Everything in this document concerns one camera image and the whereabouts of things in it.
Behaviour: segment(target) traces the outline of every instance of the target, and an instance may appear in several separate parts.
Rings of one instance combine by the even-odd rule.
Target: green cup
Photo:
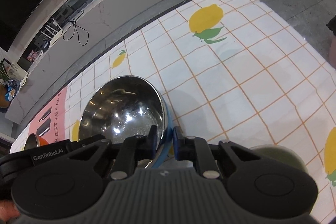
[[[300,169],[308,174],[308,169],[303,160],[293,150],[281,145],[259,145],[250,148],[260,155],[267,156],[274,160],[280,161],[291,167]]]

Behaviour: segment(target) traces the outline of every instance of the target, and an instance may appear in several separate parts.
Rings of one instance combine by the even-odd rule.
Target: black cable
[[[73,36],[75,35],[75,30],[76,30],[76,33],[77,33],[77,36],[78,36],[78,43],[79,43],[81,46],[85,46],[85,45],[88,43],[88,41],[89,41],[89,36],[90,36],[90,34],[89,34],[89,32],[88,32],[86,29],[84,29],[84,28],[82,28],[82,27],[76,25],[76,20],[77,20],[79,17],[81,17],[81,16],[83,15],[84,10],[80,11],[79,13],[82,13],[82,14],[79,15],[76,19],[73,19],[73,20],[68,20],[67,18],[65,18],[65,17],[63,16],[64,19],[65,19],[67,22],[70,22],[70,23],[72,24],[72,25],[70,25],[70,27],[64,32],[64,34],[63,34],[63,39],[64,39],[65,41],[68,41],[68,40],[70,40],[71,38],[73,38]],[[69,39],[65,39],[64,36],[65,36],[66,32],[67,32],[71,27],[73,27],[73,34],[72,34],[72,36],[71,36]],[[78,28],[81,28],[81,29],[83,29],[84,31],[87,32],[87,41],[86,41],[85,44],[81,44],[81,42],[80,42],[80,40],[79,40],[79,33],[78,33],[78,30],[77,30],[77,27],[78,27]]]
[[[84,8],[85,5],[87,5],[87,1],[84,2],[82,5],[80,5],[80,7],[79,7],[78,9],[76,9],[76,11],[80,10],[80,8],[82,8],[82,6],[83,6],[83,8]]]

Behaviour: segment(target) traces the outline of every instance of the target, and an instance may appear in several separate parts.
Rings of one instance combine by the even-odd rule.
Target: yellow lemon
[[[78,132],[79,132],[79,120],[76,120],[75,125],[72,128],[71,140],[78,141]]]
[[[114,60],[112,64],[112,68],[118,67],[124,61],[125,56],[126,56],[126,51],[121,50],[119,53],[119,56]]]
[[[189,28],[193,33],[201,33],[206,29],[210,29],[224,16],[223,10],[216,4],[201,8],[194,12],[189,19]]]
[[[336,127],[334,127],[325,142],[324,168],[327,178],[336,186]]]
[[[168,154],[169,154],[170,156],[174,156],[174,146],[173,146],[173,144],[171,145]]]

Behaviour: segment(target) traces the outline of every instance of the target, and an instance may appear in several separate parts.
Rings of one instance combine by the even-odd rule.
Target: green plant
[[[6,72],[6,68],[3,64],[3,60],[1,61],[0,64],[0,79],[4,80],[4,81],[8,81],[9,80],[9,76]]]

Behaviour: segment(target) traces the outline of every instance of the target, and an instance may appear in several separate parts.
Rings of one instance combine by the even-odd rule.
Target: orange cup
[[[49,143],[44,138],[33,133],[28,136],[24,150],[40,147],[47,144]]]

